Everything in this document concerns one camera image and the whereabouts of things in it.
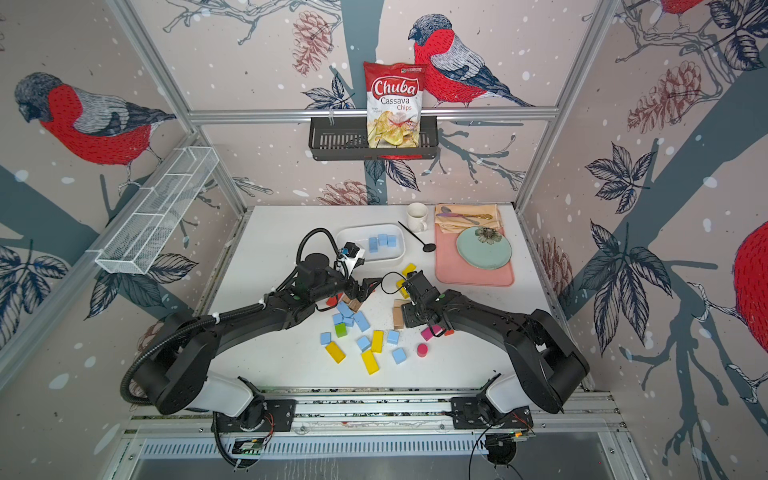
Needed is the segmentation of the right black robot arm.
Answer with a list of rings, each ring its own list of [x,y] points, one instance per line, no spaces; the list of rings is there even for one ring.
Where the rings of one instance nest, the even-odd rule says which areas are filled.
[[[437,337],[463,331],[505,351],[523,392],[548,413],[561,411],[590,372],[581,351],[544,310],[511,313],[455,290],[440,292],[421,271],[408,274],[403,287],[411,300],[402,308],[408,327],[425,325]]]

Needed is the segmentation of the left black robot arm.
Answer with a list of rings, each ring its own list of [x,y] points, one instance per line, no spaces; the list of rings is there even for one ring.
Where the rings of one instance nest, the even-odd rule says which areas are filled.
[[[382,279],[358,282],[338,260],[310,254],[288,278],[256,304],[223,313],[168,321],[149,347],[128,368],[120,383],[123,400],[151,405],[162,415],[181,410],[242,415],[256,402],[258,389],[244,378],[209,371],[220,353],[261,335],[300,325],[319,310],[317,302],[339,293],[365,301]]]

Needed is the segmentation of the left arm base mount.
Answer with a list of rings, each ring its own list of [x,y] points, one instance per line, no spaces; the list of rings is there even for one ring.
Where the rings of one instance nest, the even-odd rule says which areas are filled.
[[[293,399],[258,399],[238,417],[216,412],[214,425],[219,433],[283,433],[292,428],[297,402]]]

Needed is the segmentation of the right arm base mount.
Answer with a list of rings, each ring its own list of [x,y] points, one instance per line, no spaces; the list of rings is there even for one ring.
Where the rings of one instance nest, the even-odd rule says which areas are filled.
[[[530,430],[533,427],[528,407],[502,413],[489,401],[478,397],[452,397],[445,415],[452,419],[456,430],[480,430],[487,427]]]

